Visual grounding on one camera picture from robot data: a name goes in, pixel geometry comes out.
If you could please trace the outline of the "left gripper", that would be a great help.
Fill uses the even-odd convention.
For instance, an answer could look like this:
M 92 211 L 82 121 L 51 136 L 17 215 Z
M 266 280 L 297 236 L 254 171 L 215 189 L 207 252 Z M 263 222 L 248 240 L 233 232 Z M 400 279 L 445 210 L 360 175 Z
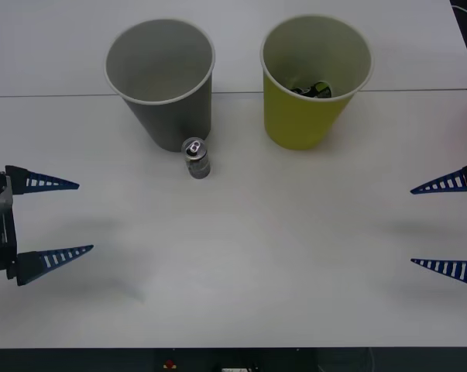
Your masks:
M 5 166 L 0 172 L 0 270 L 9 280 L 24 286 L 90 252 L 94 246 L 77 246 L 61 250 L 19 253 L 12 210 L 13 195 L 46 191 L 77 190 L 79 184 L 32 172 L 22 167 Z

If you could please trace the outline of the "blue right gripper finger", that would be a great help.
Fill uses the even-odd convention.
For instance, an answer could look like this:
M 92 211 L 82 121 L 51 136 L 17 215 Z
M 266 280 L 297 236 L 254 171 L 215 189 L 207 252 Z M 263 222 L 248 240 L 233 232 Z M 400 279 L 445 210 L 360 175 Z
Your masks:
M 467 165 L 460 170 L 435 178 L 410 191 L 412 195 L 452 192 L 467 192 Z
M 412 258 L 412 263 L 467 284 L 467 260 L 429 260 Z

